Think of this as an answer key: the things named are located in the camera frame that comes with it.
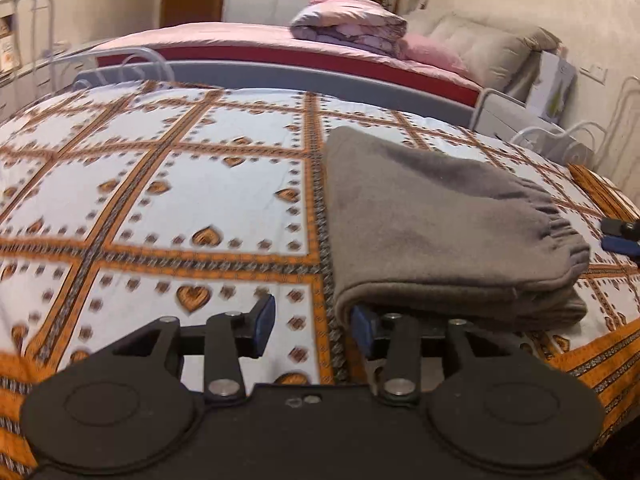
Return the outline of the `grey sweatpants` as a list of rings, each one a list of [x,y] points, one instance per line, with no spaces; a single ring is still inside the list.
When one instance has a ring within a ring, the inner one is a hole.
[[[323,148],[334,309],[562,330],[588,312],[590,248],[541,186],[349,127]]]

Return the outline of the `white cardboard box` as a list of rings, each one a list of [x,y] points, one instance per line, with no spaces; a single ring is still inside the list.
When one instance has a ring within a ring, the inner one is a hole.
[[[576,74],[576,67],[565,58],[542,52],[538,74],[526,100],[526,110],[546,122],[558,124]]]

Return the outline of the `white nightstand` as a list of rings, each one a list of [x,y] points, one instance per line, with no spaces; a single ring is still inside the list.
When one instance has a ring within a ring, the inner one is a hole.
[[[564,130],[535,116],[512,96],[494,89],[480,92],[470,122],[470,129],[483,136],[496,138],[529,150],[562,166],[588,166],[593,159],[593,147]]]

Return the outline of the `orange heart patterned bedsheet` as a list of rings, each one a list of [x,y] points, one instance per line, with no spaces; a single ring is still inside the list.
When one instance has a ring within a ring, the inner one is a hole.
[[[605,409],[639,413],[639,271],[600,245],[601,211],[568,170],[427,114],[282,89],[155,81],[66,92],[1,127],[1,474],[35,468],[30,389],[162,315],[201,324],[269,292],[278,319],[248,384],[364,382],[331,310],[321,149],[331,130],[475,159],[545,188],[591,248],[586,317],[516,336]]]

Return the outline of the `beige padded headboard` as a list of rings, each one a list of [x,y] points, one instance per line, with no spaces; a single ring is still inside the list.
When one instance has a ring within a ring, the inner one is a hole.
[[[436,8],[414,10],[406,20],[409,32],[457,53],[469,79],[520,101],[538,76],[541,55],[561,44],[552,32],[518,18]]]

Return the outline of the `pink pillow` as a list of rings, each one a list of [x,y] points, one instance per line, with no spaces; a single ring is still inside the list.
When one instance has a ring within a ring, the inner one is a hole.
[[[395,52],[402,60],[435,66],[460,76],[469,75],[468,68],[456,52],[430,37],[407,34],[397,41]]]

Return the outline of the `large pink bed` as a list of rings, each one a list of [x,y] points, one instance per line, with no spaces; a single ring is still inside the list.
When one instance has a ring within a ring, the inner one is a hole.
[[[111,73],[140,48],[159,54],[180,82],[311,91],[457,126],[470,122],[482,92],[451,70],[296,39],[273,25],[204,22],[148,29],[107,40],[90,52]]]

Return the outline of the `folded pink quilt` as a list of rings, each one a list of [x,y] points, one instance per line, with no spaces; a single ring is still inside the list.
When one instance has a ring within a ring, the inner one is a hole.
[[[296,39],[389,56],[407,28],[404,18],[372,0],[311,0],[288,25]]]

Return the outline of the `framed picture on cabinet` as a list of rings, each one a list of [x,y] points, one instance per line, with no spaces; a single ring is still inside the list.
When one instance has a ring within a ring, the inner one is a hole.
[[[21,67],[20,48],[15,36],[15,15],[0,18],[0,72],[12,73]]]

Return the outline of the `wall power socket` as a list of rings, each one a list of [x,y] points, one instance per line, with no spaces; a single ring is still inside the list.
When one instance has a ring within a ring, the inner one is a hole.
[[[582,75],[598,84],[605,84],[606,76],[608,76],[608,69],[600,63],[591,63],[587,66],[582,66],[579,71]]]

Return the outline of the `white metal daybed frame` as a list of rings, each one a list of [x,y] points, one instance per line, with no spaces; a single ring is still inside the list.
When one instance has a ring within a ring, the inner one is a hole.
[[[15,15],[15,36],[17,39],[18,47],[20,48],[20,40],[18,39],[18,18],[17,7],[23,0],[1,0],[2,12],[1,16],[6,14]],[[46,8],[51,10],[53,8],[53,0],[32,0],[33,2],[43,1],[46,4]],[[167,62],[156,52],[147,49],[140,48],[133,50],[132,53],[118,65],[116,65],[114,72],[107,73],[102,67],[99,66],[96,56],[91,54],[93,47],[76,48],[72,50],[63,50],[58,53],[49,51],[40,56],[40,58],[48,58],[50,64],[57,62],[70,62],[71,60],[78,60],[81,56],[88,58],[93,62],[88,70],[80,72],[73,81],[73,84],[83,84],[86,87],[99,86],[100,84],[108,84],[109,82],[115,82],[118,80],[126,79],[146,79],[156,78],[158,80],[175,80],[178,81],[174,70],[167,64]],[[391,56],[399,61],[402,60],[396,56]],[[613,114],[610,124],[601,129],[602,134],[600,136],[594,135],[594,130],[599,129],[599,124],[596,122],[576,122],[576,124],[562,128],[564,130],[572,130],[574,137],[583,144],[591,146],[591,140],[596,140],[593,147],[593,159],[587,167],[596,168],[600,162],[605,159],[605,150],[608,144],[612,140],[614,132],[618,129],[618,126],[622,122],[624,111],[626,110],[627,102],[636,94],[634,90],[627,87],[620,89],[620,95],[616,104],[616,109]],[[520,101],[526,107],[526,100]]]

